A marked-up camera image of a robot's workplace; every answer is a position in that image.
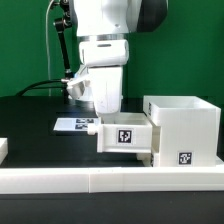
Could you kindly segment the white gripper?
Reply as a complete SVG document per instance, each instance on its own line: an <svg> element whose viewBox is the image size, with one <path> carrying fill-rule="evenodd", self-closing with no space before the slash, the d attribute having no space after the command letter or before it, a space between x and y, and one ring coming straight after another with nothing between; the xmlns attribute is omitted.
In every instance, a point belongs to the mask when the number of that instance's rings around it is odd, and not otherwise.
<svg viewBox="0 0 224 224"><path fill-rule="evenodd" d="M125 39L81 42L79 55L90 75L96 114L114 116L119 113L123 66L129 59L128 42Z"/></svg>

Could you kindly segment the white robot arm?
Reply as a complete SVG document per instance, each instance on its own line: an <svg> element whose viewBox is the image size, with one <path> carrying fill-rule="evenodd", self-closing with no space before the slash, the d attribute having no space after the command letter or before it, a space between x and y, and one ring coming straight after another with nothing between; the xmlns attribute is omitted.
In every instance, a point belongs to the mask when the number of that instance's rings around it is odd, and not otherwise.
<svg viewBox="0 0 224 224"><path fill-rule="evenodd" d="M123 66L129 59L125 35L159 27L168 0L69 0L69 9L96 114L114 117L120 112Z"/></svg>

